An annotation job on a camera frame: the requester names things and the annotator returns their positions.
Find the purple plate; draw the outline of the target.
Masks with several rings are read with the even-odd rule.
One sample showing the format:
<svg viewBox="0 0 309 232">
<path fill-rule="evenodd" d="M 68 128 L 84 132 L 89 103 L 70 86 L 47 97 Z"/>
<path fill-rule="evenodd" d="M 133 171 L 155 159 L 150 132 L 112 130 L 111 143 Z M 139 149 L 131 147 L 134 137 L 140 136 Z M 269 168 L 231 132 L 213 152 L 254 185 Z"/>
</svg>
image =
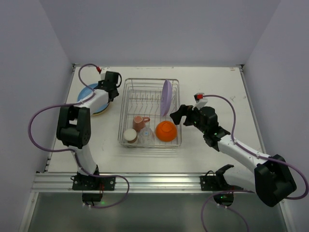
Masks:
<svg viewBox="0 0 309 232">
<path fill-rule="evenodd" d="M 165 80 L 161 93 L 160 115 L 166 116 L 169 112 L 172 99 L 172 85 L 169 80 Z"/>
</svg>

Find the blue plate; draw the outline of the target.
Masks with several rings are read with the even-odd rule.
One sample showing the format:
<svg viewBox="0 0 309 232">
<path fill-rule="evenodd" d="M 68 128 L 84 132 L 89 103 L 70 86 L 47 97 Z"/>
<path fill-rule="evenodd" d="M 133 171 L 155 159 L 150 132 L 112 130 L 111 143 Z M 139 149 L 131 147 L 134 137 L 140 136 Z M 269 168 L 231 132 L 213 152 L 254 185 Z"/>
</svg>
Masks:
<svg viewBox="0 0 309 232">
<path fill-rule="evenodd" d="M 97 83 L 93 83 L 93 84 L 90 84 L 89 86 L 90 86 L 91 88 L 95 88 L 97 85 L 98 85 Z M 81 99 L 87 97 L 90 93 L 91 93 L 91 90 L 88 89 L 88 88 L 86 88 L 86 87 L 84 87 L 84 88 L 80 91 L 80 93 L 79 93 L 79 95 L 78 95 L 78 97 L 77 97 L 77 101 L 79 102 Z M 110 104 L 110 103 L 107 103 L 107 104 L 102 105 L 96 112 L 93 113 L 93 116 L 102 114 L 102 113 L 109 107 L 109 104 Z"/>
</svg>

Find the green woven pattern plate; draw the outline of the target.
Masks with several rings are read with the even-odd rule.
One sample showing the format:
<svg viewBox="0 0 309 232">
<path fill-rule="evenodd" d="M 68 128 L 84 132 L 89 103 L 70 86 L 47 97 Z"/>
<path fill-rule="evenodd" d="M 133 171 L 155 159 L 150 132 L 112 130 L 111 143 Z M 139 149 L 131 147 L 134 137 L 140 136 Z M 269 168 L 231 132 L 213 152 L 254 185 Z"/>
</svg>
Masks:
<svg viewBox="0 0 309 232">
<path fill-rule="evenodd" d="M 100 110 L 98 112 L 95 112 L 92 114 L 92 116 L 98 116 L 98 115 L 101 115 L 103 114 L 104 112 L 106 112 L 108 110 L 109 106 L 105 107 L 103 110 Z"/>
</svg>

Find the pink mug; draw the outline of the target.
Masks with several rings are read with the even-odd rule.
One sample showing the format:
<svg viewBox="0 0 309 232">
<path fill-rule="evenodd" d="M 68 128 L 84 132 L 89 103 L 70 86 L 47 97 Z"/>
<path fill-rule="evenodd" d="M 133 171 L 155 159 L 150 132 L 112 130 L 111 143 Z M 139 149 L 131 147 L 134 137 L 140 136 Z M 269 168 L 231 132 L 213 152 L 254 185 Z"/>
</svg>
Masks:
<svg viewBox="0 0 309 232">
<path fill-rule="evenodd" d="M 150 121 L 150 118 L 147 116 L 134 116 L 133 118 L 133 129 L 137 132 L 141 131 L 146 127 L 146 123 Z"/>
</svg>

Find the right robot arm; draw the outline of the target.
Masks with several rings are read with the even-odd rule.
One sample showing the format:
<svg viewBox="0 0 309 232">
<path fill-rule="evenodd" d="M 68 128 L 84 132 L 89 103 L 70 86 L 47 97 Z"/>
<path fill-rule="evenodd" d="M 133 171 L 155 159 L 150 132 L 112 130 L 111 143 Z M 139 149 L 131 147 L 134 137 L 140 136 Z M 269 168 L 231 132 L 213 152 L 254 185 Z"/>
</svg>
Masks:
<svg viewBox="0 0 309 232">
<path fill-rule="evenodd" d="M 181 105 L 170 114 L 174 124 L 178 125 L 182 117 L 186 117 L 185 126 L 194 126 L 203 133 L 203 138 L 209 147 L 222 152 L 249 169 L 254 175 L 254 181 L 249 184 L 249 189 L 254 190 L 260 200 L 267 206 L 273 207 L 278 202 L 296 191 L 297 186 L 288 166 L 284 165 L 285 159 L 280 155 L 269 156 L 258 153 L 249 147 L 246 150 L 232 141 L 230 132 L 218 123 L 215 109 L 204 106 L 200 109 Z"/>
</svg>

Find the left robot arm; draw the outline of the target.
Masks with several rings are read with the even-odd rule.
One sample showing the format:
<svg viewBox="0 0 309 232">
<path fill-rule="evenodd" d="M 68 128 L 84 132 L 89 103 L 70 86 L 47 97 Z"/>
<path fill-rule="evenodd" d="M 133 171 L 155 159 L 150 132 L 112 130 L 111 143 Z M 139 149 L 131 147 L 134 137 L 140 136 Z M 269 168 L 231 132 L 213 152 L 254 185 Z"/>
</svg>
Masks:
<svg viewBox="0 0 309 232">
<path fill-rule="evenodd" d="M 122 76 L 118 72 L 106 71 L 101 75 L 95 88 L 86 88 L 90 93 L 73 105 L 60 107 L 56 137 L 74 156 L 78 173 L 86 176 L 97 176 L 97 164 L 89 148 L 91 137 L 91 116 L 101 106 L 109 104 L 119 95 L 118 88 Z"/>
</svg>

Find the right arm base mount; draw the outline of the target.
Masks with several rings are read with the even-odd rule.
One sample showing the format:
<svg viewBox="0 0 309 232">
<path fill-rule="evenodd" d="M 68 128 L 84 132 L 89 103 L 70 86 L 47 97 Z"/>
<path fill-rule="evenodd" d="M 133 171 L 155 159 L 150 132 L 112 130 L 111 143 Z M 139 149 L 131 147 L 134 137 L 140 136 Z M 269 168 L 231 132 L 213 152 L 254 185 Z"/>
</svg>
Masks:
<svg viewBox="0 0 309 232">
<path fill-rule="evenodd" d="M 200 186 L 202 191 L 226 191 L 226 190 L 236 190 L 241 189 L 235 185 L 230 185 L 227 183 L 224 174 L 225 172 L 233 168 L 231 164 L 227 164 L 222 168 L 218 169 L 216 172 L 210 170 L 205 175 L 201 175 Z M 220 193 L 213 196 L 213 200 L 223 206 L 231 206 L 234 201 L 234 195 L 232 192 Z"/>
</svg>

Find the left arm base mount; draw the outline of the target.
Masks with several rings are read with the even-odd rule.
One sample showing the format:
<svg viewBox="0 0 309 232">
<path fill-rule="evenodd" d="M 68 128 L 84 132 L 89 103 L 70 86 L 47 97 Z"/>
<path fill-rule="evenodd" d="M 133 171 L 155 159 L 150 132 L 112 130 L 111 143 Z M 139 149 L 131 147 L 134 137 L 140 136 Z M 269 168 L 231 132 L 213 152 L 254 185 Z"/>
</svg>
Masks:
<svg viewBox="0 0 309 232">
<path fill-rule="evenodd" d="M 94 205 L 100 202 L 104 191 L 114 191 L 115 177 L 98 178 L 77 174 L 70 178 L 73 181 L 72 189 L 82 191 L 82 201 Z"/>
</svg>

